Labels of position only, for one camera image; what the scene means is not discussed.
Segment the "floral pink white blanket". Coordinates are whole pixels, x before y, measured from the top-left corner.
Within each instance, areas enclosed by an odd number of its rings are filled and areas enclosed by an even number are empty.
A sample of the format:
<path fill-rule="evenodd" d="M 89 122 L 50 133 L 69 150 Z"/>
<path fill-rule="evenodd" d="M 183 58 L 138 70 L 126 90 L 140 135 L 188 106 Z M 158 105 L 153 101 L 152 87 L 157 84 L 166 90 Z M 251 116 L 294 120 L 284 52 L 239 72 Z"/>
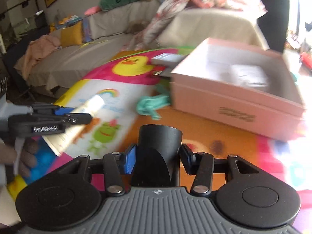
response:
<path fill-rule="evenodd" d="M 196 47 L 206 38 L 268 49 L 257 20 L 267 10 L 261 0 L 165 0 L 126 50 Z"/>

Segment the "yellow pillow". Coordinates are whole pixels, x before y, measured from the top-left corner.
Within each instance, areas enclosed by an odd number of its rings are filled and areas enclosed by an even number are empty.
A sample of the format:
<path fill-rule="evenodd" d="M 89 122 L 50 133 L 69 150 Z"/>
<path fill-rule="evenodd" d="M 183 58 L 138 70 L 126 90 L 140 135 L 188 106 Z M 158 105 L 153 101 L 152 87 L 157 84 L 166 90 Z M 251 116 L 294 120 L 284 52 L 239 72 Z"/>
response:
<path fill-rule="evenodd" d="M 82 21 L 67 28 L 63 28 L 60 36 L 60 43 L 63 48 L 73 45 L 82 45 L 83 43 L 83 31 Z"/>

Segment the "colourful cartoon play mat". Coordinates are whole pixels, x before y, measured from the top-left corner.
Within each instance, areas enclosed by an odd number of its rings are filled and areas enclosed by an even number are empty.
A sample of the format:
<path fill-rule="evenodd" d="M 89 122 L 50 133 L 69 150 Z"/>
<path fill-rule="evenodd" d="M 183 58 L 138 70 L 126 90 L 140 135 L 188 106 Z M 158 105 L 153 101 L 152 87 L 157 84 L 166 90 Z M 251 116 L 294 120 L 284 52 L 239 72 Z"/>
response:
<path fill-rule="evenodd" d="M 241 134 L 222 159 L 195 152 L 220 124 L 272 139 L 296 137 L 305 111 L 282 55 L 207 39 L 172 71 L 152 73 L 161 50 L 124 56 L 78 81 L 58 102 L 94 119 L 66 129 L 39 107 L 10 118 L 15 137 L 45 134 L 73 159 L 16 198 L 20 223 L 2 233 L 310 233 L 302 193 L 258 168 Z"/>

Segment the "pink cardboard box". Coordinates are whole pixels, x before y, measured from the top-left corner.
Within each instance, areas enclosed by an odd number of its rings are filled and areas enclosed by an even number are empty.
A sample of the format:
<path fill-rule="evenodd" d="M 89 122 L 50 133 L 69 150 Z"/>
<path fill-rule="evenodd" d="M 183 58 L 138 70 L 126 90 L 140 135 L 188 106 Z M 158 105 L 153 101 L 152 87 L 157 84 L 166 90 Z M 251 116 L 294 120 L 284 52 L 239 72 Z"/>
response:
<path fill-rule="evenodd" d="M 263 70 L 264 90 L 239 84 L 238 71 L 248 66 Z M 305 111 L 280 53 L 211 38 L 174 68 L 171 97 L 176 110 L 284 142 L 298 137 Z"/>

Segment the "beige covered sofa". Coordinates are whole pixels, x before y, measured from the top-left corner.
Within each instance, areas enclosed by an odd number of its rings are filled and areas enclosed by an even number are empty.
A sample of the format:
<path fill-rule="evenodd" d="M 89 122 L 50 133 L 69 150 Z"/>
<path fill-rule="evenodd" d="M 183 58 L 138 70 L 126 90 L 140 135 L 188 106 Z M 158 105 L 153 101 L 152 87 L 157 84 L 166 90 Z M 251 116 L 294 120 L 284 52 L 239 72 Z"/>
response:
<path fill-rule="evenodd" d="M 41 59 L 27 77 L 22 76 L 25 51 L 13 53 L 13 71 L 40 94 L 58 97 L 88 72 L 109 61 L 131 41 L 137 23 L 146 26 L 159 7 L 157 0 L 135 2 L 89 16 L 91 41 L 59 48 Z M 226 9 L 184 9 L 145 48 L 196 47 L 204 39 L 230 40 L 268 49 L 258 25 L 243 12 Z"/>

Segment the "white small carton box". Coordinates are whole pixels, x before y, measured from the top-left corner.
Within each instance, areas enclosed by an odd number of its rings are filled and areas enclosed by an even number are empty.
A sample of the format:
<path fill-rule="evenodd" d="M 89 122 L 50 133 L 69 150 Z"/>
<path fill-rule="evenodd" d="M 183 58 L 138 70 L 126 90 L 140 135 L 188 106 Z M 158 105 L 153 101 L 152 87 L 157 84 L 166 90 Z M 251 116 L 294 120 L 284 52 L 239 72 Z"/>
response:
<path fill-rule="evenodd" d="M 186 58 L 185 55 L 163 53 L 151 59 L 153 65 L 175 67 Z"/>

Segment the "teal plastic squeezer tool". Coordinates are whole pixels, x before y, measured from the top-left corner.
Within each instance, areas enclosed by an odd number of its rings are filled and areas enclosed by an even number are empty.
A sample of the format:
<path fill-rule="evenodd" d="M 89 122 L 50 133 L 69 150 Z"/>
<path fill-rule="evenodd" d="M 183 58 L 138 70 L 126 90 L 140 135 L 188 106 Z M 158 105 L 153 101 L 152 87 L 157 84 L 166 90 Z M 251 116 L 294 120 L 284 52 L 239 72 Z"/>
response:
<path fill-rule="evenodd" d="M 141 116 L 150 116 L 153 120 L 159 121 L 161 116 L 157 110 L 170 105 L 171 99 L 168 95 L 145 96 L 138 101 L 136 111 Z"/>

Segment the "black cylindrical cup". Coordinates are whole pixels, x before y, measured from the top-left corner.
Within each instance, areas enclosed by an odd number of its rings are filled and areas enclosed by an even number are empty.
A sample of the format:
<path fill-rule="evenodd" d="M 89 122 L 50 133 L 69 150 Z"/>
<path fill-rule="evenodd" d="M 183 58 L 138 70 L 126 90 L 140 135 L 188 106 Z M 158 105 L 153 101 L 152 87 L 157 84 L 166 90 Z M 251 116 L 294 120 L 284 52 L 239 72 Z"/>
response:
<path fill-rule="evenodd" d="M 140 127 L 131 186 L 166 188 L 180 185 L 182 131 L 164 125 Z"/>

